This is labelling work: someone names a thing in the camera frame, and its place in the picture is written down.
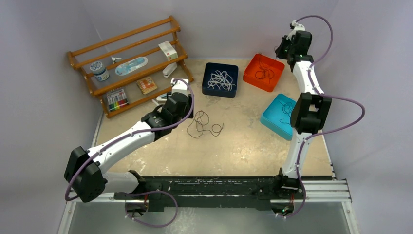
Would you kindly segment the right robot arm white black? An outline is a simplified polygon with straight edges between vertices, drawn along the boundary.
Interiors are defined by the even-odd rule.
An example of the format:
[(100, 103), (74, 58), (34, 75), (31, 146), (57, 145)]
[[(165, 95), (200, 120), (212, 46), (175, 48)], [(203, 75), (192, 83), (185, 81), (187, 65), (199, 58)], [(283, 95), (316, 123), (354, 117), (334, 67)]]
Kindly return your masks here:
[(312, 42), (312, 34), (304, 29), (293, 30), (283, 36), (276, 55), (285, 59), (295, 76), (300, 90), (300, 96), (295, 104), (290, 118), (293, 128), (293, 137), (285, 163), (274, 184), (274, 194), (279, 198), (286, 198), (302, 188), (300, 179), (302, 166), (308, 148), (312, 143), (311, 136), (317, 134), (325, 125), (332, 103), (331, 98), (323, 97), (318, 82), (309, 76), (314, 59), (308, 54)]

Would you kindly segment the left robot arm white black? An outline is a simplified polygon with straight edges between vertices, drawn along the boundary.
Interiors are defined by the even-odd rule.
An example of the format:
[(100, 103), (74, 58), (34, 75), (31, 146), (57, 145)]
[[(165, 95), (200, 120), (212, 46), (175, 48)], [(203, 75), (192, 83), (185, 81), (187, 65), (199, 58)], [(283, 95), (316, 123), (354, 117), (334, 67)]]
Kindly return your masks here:
[(193, 109), (194, 94), (175, 92), (164, 105), (144, 115), (115, 138), (89, 149), (81, 146), (73, 149), (64, 172), (68, 182), (64, 199), (90, 202), (105, 193), (126, 193), (132, 199), (142, 198), (145, 186), (136, 173), (110, 173), (109, 169), (133, 151), (170, 134), (183, 121), (193, 117)]

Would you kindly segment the small blue white stapler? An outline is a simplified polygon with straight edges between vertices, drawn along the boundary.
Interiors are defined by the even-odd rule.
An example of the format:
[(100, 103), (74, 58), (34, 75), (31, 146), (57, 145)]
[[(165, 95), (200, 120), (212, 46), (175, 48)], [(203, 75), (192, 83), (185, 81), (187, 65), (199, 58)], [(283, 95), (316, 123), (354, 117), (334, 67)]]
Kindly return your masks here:
[(168, 97), (169, 97), (170, 95), (171, 95), (170, 92), (161, 94), (161, 95), (159, 95), (159, 96), (156, 97), (156, 101), (157, 101), (157, 102), (166, 102), (167, 99), (168, 99)]

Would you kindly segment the orange square tray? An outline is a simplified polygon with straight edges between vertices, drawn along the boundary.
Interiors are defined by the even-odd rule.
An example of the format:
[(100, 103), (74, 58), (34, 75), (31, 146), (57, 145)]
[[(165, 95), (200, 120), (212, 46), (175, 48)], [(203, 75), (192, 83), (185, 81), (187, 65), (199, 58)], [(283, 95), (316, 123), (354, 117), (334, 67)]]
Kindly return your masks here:
[(243, 81), (264, 91), (272, 92), (284, 69), (284, 63), (257, 53), (247, 65)]

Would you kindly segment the orange patterned small pack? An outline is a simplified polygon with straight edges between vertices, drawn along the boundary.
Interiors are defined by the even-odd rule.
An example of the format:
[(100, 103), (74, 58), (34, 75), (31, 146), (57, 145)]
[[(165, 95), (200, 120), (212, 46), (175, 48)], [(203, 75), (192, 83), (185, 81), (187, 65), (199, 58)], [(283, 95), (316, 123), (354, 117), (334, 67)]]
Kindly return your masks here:
[(142, 92), (142, 94), (146, 95), (154, 90), (156, 90), (158, 87), (154, 80), (151, 77), (145, 77), (136, 82), (138, 88)]

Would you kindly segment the dark navy square tray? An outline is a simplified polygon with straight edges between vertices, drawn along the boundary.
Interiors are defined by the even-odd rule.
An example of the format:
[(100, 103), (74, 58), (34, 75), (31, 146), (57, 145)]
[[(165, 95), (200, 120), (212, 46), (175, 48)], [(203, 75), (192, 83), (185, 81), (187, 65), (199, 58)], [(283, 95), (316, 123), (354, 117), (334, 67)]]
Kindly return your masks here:
[(238, 71), (236, 65), (208, 62), (202, 81), (202, 93), (209, 96), (235, 97)]

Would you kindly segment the white red small box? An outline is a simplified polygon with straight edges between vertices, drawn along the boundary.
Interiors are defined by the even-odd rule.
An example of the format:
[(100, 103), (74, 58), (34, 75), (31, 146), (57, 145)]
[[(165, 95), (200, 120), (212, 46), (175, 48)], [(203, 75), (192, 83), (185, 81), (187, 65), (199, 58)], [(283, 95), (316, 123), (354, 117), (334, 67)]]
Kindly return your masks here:
[(178, 53), (169, 41), (158, 44), (160, 50), (164, 53), (167, 61), (171, 61), (178, 58)]

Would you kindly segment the coloured marker set pack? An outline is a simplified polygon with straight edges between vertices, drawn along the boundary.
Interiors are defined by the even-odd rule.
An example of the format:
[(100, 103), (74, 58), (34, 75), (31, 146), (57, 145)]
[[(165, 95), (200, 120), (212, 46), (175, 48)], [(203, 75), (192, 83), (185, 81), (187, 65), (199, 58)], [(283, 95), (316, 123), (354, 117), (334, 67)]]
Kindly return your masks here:
[(110, 112), (120, 110), (130, 104), (124, 88), (112, 90), (106, 94), (106, 97)]

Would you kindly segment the oval blue white package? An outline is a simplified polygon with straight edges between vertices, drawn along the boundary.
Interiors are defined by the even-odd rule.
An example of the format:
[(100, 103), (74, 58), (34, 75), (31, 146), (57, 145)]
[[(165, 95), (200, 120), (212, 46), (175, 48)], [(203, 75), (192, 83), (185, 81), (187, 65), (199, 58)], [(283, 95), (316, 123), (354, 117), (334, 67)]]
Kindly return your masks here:
[(146, 57), (137, 57), (128, 62), (118, 65), (115, 69), (115, 73), (119, 76), (128, 75), (129, 73), (145, 66), (148, 61), (149, 60)]

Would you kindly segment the cyan square tray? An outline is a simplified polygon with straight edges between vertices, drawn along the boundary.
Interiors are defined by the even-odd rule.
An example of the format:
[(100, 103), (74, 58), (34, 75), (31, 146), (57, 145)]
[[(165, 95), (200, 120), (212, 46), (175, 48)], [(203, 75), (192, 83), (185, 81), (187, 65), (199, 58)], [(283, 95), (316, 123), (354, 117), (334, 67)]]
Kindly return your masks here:
[(278, 94), (263, 112), (260, 122), (287, 141), (293, 137), (291, 115), (296, 102), (284, 94)]

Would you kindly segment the small metal clip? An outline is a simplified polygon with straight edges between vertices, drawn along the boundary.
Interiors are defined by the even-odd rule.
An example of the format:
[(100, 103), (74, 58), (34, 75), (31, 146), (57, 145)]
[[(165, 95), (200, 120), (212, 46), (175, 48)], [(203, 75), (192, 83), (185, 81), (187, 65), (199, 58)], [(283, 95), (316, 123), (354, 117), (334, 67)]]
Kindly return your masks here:
[(122, 60), (122, 58), (119, 57), (111, 57), (113, 64), (120, 62)]

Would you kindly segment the blue white round jar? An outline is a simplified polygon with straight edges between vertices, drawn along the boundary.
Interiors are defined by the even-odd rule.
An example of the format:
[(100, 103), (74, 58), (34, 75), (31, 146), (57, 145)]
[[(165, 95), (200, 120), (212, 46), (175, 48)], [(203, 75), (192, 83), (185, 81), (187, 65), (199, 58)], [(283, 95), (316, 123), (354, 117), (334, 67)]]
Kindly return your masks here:
[(91, 63), (89, 69), (97, 81), (105, 81), (110, 77), (106, 66), (101, 61)]

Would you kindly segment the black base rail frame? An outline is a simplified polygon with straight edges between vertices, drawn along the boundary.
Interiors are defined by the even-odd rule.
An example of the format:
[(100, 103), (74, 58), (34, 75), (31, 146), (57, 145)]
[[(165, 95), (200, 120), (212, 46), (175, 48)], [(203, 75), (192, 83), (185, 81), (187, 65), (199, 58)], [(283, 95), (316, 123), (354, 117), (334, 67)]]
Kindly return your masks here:
[(114, 193), (115, 200), (135, 203), (150, 212), (166, 207), (254, 208), (289, 215), (302, 202), (346, 202), (345, 180), (305, 176), (302, 182), (281, 176), (140, 176), (132, 192)]

